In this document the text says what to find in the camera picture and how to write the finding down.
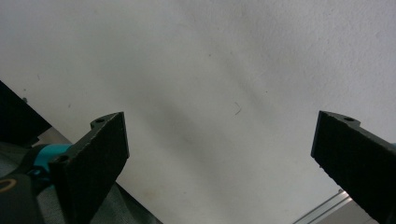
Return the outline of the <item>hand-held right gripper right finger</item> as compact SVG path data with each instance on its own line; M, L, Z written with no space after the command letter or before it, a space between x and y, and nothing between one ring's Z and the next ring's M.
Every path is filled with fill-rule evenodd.
M396 224L396 146L356 119L320 111L311 157L371 218Z

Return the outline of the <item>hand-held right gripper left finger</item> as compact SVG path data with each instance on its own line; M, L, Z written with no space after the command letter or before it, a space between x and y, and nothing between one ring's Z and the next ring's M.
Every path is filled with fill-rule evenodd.
M129 158L124 114L95 119L91 130L49 161L67 224L89 224Z

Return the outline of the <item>aluminium frame rail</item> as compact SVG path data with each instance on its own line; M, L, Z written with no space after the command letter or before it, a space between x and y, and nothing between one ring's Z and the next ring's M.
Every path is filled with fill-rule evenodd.
M325 217L328 217L351 201L351 197L344 190L340 189L330 199L298 218L292 224L319 224Z

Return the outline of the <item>black panel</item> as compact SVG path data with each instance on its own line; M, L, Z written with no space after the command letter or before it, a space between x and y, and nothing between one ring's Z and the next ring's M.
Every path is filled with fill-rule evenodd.
M51 125L0 80L0 142L29 147Z

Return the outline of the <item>teal and black device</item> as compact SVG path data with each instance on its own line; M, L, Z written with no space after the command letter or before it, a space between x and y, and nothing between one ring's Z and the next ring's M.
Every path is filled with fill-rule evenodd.
M32 147L22 158L12 175L27 175L32 182L33 191L38 195L52 185L49 162L64 154L71 144L45 144Z

